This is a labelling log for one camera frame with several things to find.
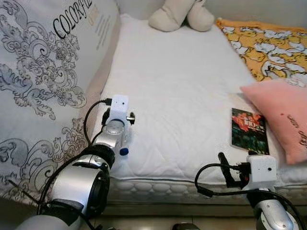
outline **pink pillow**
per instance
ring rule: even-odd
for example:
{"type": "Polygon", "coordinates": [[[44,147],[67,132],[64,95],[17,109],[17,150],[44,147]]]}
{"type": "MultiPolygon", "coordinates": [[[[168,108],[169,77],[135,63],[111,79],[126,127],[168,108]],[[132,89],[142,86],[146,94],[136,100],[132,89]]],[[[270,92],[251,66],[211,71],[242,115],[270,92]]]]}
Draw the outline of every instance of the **pink pillow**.
{"type": "Polygon", "coordinates": [[[307,88],[294,79],[266,80],[240,87],[266,117],[288,164],[307,160],[307,88]]]}

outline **mattress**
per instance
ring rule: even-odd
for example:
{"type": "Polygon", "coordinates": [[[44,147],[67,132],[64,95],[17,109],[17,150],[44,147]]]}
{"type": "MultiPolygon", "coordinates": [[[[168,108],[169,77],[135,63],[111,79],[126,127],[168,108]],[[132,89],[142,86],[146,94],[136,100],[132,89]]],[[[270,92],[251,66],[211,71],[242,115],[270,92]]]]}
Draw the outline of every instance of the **mattress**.
{"type": "MultiPolygon", "coordinates": [[[[230,164],[246,161],[246,151],[230,145],[231,108],[256,112],[239,89],[255,81],[243,61],[215,25],[205,33],[186,26],[162,33],[128,15],[121,22],[102,98],[127,95],[136,122],[129,154],[116,156],[111,170],[108,201],[246,202],[243,196],[207,199],[193,184],[200,167],[219,162],[219,152],[230,164]]],[[[99,107],[94,134],[105,110],[99,107]]],[[[279,162],[277,191],[307,204],[306,165],[287,166],[283,149],[269,128],[267,133],[270,154],[279,162]]],[[[227,189],[219,168],[208,169],[200,182],[215,191],[227,189]]]]}

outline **tiled floor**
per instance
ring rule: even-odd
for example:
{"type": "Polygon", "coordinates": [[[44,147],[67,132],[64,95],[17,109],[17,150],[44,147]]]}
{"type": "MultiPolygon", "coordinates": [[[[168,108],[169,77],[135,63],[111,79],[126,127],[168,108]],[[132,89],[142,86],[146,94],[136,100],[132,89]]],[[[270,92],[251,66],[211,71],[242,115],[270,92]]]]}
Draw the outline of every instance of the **tiled floor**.
{"type": "Polygon", "coordinates": [[[206,217],[101,217],[93,223],[101,224],[105,230],[114,227],[118,230],[171,230],[173,225],[189,222],[201,230],[254,230],[253,218],[206,218],[206,217]]]}

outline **book cover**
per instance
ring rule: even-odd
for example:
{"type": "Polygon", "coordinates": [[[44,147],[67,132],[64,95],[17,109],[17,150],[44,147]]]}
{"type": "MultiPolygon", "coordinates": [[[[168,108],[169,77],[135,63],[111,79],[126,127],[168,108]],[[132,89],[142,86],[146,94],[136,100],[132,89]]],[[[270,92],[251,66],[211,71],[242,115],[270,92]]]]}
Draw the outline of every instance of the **book cover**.
{"type": "Polygon", "coordinates": [[[269,155],[269,146],[262,115],[232,109],[232,145],[269,155]]]}

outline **yellow patterned blanket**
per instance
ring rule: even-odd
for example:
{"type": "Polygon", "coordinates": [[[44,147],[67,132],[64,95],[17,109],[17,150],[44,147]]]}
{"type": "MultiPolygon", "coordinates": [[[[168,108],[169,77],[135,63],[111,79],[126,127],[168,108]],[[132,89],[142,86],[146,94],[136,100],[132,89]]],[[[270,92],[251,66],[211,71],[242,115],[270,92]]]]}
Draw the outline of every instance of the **yellow patterned blanket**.
{"type": "Polygon", "coordinates": [[[307,31],[259,22],[216,21],[258,81],[307,80],[307,31]]]}

